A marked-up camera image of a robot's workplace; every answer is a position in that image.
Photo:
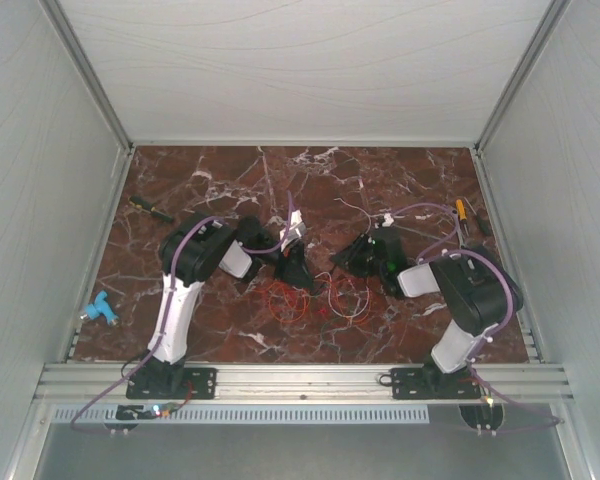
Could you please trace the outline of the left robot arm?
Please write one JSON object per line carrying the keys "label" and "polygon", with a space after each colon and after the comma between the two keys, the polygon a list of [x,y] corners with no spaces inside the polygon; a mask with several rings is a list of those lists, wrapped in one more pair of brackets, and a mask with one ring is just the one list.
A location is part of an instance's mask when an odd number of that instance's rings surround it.
{"label": "left robot arm", "polygon": [[153,390],[164,398],[183,391],[186,375],[174,365],[185,358],[198,297],[216,270],[249,282],[262,265],[270,264],[276,280],[298,289],[314,288],[302,242],[305,233],[300,210],[291,207],[278,238],[255,216],[242,218],[232,228],[217,217],[196,212],[164,239],[159,251],[163,293],[148,344],[151,358],[163,363],[150,375]]}

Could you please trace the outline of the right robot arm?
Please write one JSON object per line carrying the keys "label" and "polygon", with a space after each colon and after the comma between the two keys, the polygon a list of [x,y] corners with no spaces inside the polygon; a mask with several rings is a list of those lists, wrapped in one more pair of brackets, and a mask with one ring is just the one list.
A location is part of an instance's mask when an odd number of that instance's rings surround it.
{"label": "right robot arm", "polygon": [[376,276],[395,298],[440,294],[451,321],[423,365],[422,384],[433,397],[445,397],[458,383],[478,348],[523,307],[519,286],[482,245],[412,262],[393,227],[363,233],[331,256],[331,262],[357,278]]}

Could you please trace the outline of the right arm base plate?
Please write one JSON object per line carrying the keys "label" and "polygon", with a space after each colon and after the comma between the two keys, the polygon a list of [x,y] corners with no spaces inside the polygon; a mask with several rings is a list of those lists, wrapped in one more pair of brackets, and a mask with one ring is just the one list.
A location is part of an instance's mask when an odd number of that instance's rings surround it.
{"label": "right arm base plate", "polygon": [[451,374],[435,366],[390,370],[392,397],[396,400],[479,400],[481,389],[467,369]]}

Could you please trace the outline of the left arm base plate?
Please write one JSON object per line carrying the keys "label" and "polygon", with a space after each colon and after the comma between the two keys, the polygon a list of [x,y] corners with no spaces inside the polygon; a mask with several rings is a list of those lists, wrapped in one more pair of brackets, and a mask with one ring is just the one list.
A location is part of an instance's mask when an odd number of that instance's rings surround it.
{"label": "left arm base plate", "polygon": [[213,400],[217,370],[215,368],[184,367],[179,370],[150,372],[142,370],[127,385],[125,396],[130,400]]}

